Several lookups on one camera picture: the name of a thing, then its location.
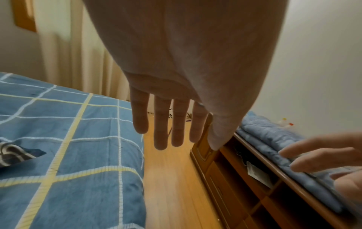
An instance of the striped cloth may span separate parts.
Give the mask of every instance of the striped cloth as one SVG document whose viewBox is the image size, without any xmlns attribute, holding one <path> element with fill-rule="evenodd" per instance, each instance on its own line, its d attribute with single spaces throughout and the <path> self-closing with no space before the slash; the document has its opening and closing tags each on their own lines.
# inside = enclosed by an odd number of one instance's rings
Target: striped cloth
<svg viewBox="0 0 362 229">
<path fill-rule="evenodd" d="M 0 168 L 0 228 L 145 227 L 130 103 L 0 73 L 0 140 L 46 152 Z"/>
</svg>

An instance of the curtain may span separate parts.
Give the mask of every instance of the curtain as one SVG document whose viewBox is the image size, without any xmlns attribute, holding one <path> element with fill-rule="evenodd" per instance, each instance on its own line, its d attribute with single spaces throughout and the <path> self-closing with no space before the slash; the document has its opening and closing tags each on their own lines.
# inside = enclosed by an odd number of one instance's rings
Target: curtain
<svg viewBox="0 0 362 229">
<path fill-rule="evenodd" d="M 128 81 L 82 0 L 34 0 L 34 16 L 48 82 L 129 100 Z"/>
</svg>

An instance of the white wall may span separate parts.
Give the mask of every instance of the white wall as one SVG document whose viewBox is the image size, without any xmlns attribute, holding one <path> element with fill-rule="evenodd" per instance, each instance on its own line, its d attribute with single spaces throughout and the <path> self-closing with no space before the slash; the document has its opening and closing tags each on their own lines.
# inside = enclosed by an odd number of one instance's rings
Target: white wall
<svg viewBox="0 0 362 229">
<path fill-rule="evenodd" d="M 0 72 L 44 79 L 38 35 L 15 26 L 10 0 L 0 0 L 0 34 Z"/>
<path fill-rule="evenodd" d="M 291 0 L 252 110 L 306 137 L 362 131 L 362 0 Z"/>
</svg>

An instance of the paper tag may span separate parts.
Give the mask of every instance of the paper tag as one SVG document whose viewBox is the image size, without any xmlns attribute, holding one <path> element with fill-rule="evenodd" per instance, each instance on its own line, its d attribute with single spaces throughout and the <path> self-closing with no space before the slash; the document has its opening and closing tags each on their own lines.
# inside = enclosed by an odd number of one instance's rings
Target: paper tag
<svg viewBox="0 0 362 229">
<path fill-rule="evenodd" d="M 248 175 L 257 179 L 261 183 L 263 183 L 268 188 L 272 188 L 273 184 L 270 180 L 270 177 L 267 173 L 264 173 L 261 169 L 256 167 L 255 165 L 251 164 L 250 162 L 246 162 L 248 168 Z"/>
</svg>

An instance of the wooden cabinet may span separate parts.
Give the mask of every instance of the wooden cabinet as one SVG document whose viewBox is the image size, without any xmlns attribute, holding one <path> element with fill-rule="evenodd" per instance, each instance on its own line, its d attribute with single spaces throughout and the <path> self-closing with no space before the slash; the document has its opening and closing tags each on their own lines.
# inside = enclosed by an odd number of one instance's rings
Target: wooden cabinet
<svg viewBox="0 0 362 229">
<path fill-rule="evenodd" d="M 191 150 L 220 219 L 229 229 L 351 229 L 356 219 L 337 215 L 285 175 L 239 135 L 219 151 L 207 142 L 212 117 Z M 246 161 L 267 173 L 269 188 L 247 173 Z"/>
</svg>

